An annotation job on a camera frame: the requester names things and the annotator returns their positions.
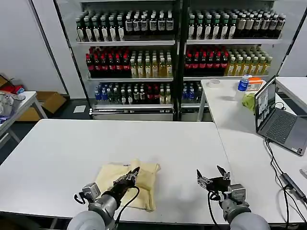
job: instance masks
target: laptop keyboard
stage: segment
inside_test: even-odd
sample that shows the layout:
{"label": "laptop keyboard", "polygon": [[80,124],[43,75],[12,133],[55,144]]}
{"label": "laptop keyboard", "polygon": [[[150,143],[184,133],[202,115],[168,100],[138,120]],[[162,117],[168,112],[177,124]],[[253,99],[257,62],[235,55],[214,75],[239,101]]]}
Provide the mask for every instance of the laptop keyboard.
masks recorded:
{"label": "laptop keyboard", "polygon": [[278,114],[266,132],[266,136],[284,144],[296,119],[297,117],[287,113]]}

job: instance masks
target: laptop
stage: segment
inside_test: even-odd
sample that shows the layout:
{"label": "laptop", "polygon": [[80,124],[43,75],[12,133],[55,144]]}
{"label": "laptop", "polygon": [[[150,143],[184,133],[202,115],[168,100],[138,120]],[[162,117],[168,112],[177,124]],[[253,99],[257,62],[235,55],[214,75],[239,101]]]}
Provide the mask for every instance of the laptop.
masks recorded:
{"label": "laptop", "polygon": [[256,133],[303,156],[307,146],[307,120],[276,108],[275,88],[273,77],[255,95]]}

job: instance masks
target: drink refrigerator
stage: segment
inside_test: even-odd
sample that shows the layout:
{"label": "drink refrigerator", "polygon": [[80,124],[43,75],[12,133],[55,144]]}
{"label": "drink refrigerator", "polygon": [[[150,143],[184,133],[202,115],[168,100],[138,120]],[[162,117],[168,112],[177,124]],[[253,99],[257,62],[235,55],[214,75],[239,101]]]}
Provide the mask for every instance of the drink refrigerator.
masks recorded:
{"label": "drink refrigerator", "polygon": [[[123,120],[182,120],[182,121],[196,121],[197,112],[200,106],[198,96],[201,92],[197,92],[198,84],[202,79],[240,79],[241,76],[224,76],[222,72],[213,73],[210,72],[199,72],[194,71],[192,74],[187,74],[186,70],[186,57],[190,52],[193,57],[195,57],[195,52],[197,50],[228,50],[234,52],[235,50],[244,52],[249,52],[253,50],[254,53],[263,51],[267,56],[272,57],[272,62],[270,62],[270,71],[265,74],[259,74],[259,76],[264,80],[277,75],[281,68],[282,63],[289,54],[293,42],[299,32],[302,22],[306,17],[306,1],[296,1],[296,0],[55,0],[56,8],[58,10],[58,15],[60,21],[62,22],[62,27],[64,34],[68,40],[69,47],[72,52],[72,56],[75,60],[75,66],[77,72],[79,73],[79,78],[84,85],[84,89],[89,99],[91,105],[90,114],[94,119],[123,119]],[[260,11],[271,12],[272,17],[276,13],[278,15],[285,14],[286,22],[283,25],[283,29],[278,37],[267,37],[264,36],[234,36],[232,39],[212,39],[211,37],[204,38],[200,36],[196,38],[198,29],[198,14],[203,15],[203,30],[205,29],[205,18],[207,14],[211,14],[215,17],[215,14],[220,14],[221,25],[223,25],[222,18],[224,14],[232,16],[235,10],[249,12],[249,15],[253,12],[259,13]],[[143,33],[142,31],[132,31],[132,34],[128,34],[126,31],[126,16],[129,11],[132,11],[130,15],[133,19],[136,11],[140,12],[138,17],[141,20],[141,15],[147,13],[146,19],[150,20],[153,11],[156,11],[156,18],[159,18],[161,10],[166,14],[171,10],[173,18],[173,30],[163,31],[157,33]],[[100,18],[104,13],[108,12],[106,18],[116,12],[117,18],[121,15],[123,19],[124,27],[124,41],[119,37],[119,32],[116,30],[116,41],[112,40],[111,31],[107,28],[108,41],[104,40],[103,34],[100,34],[101,41],[95,41],[95,34],[92,33],[93,41],[89,41],[88,38],[83,38],[80,40],[80,36],[77,33],[76,18],[85,17],[86,14],[83,12],[94,12],[90,16],[91,18],[97,14],[97,18]],[[194,27],[195,33],[191,37],[190,32],[190,16],[194,15]],[[107,53],[114,53],[114,60],[116,59],[116,54],[118,50],[123,53],[125,50],[129,50],[131,55],[133,51],[136,51],[138,55],[140,51],[143,52],[143,65],[145,65],[146,56],[144,53],[147,51],[150,54],[150,63],[152,65],[153,53],[159,53],[161,50],[164,51],[164,57],[166,57],[167,51],[169,51],[172,60],[172,76],[159,75],[156,77],[146,76],[146,77],[136,77],[133,78],[131,74],[118,74],[115,72],[104,72],[96,74],[91,70],[91,63],[86,62],[87,53],[95,53],[95,50],[100,51],[106,50]],[[97,102],[95,97],[95,90],[98,84],[118,84],[118,87],[126,90],[126,104],[122,104],[121,100],[118,99],[116,103],[101,103]],[[148,86],[158,89],[161,87],[166,91],[166,87],[170,88],[171,91],[171,101],[166,103],[159,100],[150,101],[146,100],[145,103],[137,102],[133,99],[133,103],[129,104],[129,96],[127,95],[128,86],[131,84],[131,89],[134,89],[134,85],[138,84],[138,91],[140,92],[140,86],[143,84],[143,88],[148,91]],[[183,90],[185,86],[194,85],[195,95],[194,98],[188,98],[183,100]],[[210,121],[210,116],[204,113],[204,120]]]}

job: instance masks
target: beige cloth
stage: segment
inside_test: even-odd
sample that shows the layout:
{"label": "beige cloth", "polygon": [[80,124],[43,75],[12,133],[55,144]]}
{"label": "beige cloth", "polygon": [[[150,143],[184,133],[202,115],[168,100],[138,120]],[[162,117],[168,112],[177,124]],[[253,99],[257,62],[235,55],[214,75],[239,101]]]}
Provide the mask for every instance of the beige cloth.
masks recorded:
{"label": "beige cloth", "polygon": [[[128,206],[146,209],[147,211],[155,211],[154,182],[156,179],[156,173],[160,170],[159,164],[145,163],[139,160],[133,160],[130,166],[107,164],[102,166],[102,169],[100,170],[95,182],[100,191],[103,193],[104,191],[112,188],[113,182],[119,177],[137,167],[140,167],[140,170],[136,178],[136,186],[139,187],[140,194]],[[136,195],[136,193],[137,189],[129,189],[122,198],[120,205],[124,206]]]}

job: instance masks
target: white table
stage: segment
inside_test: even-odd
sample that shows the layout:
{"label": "white table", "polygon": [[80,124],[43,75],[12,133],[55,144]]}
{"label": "white table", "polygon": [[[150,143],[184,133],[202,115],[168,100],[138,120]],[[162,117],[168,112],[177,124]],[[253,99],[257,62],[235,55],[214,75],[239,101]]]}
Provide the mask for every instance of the white table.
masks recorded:
{"label": "white table", "polygon": [[2,139],[0,139],[0,149],[1,147],[12,137],[15,139],[18,143],[20,142],[20,139],[17,137],[17,135],[10,129],[11,125],[18,120],[18,118],[30,107],[33,105],[33,107],[36,109],[37,113],[41,116],[41,118],[47,118],[42,106],[38,102],[36,98],[36,92],[35,91],[28,91],[23,92],[20,95],[24,95],[25,99],[20,102],[17,111],[13,114],[13,116],[0,124],[0,137],[5,134]]}
{"label": "white table", "polygon": [[278,77],[276,85],[307,113],[307,78]]}
{"label": "white table", "polygon": [[[230,171],[214,123],[41,120],[0,166],[0,211],[72,218],[87,209],[74,194],[102,165],[135,158],[161,165],[157,210],[127,208],[122,221],[213,224],[196,169],[209,178],[220,176],[216,165]],[[218,203],[212,207],[225,224]]]}
{"label": "white table", "polygon": [[[264,138],[255,133],[253,113],[243,107],[241,102],[233,101],[238,80],[222,80],[223,87],[220,89],[207,87],[207,81],[201,81],[205,99],[236,182],[247,189],[247,202],[251,210],[263,216],[269,223],[284,223],[284,196],[275,182],[275,173],[270,166],[271,157],[266,150]],[[282,101],[278,95],[276,101]],[[293,113],[286,104],[285,107],[288,112]],[[275,144],[270,145],[280,167],[307,194],[307,179],[299,172],[302,167],[307,167],[307,153],[304,157],[299,157]],[[298,200],[297,204],[306,217],[306,208]],[[302,222],[292,207],[290,222]]]}

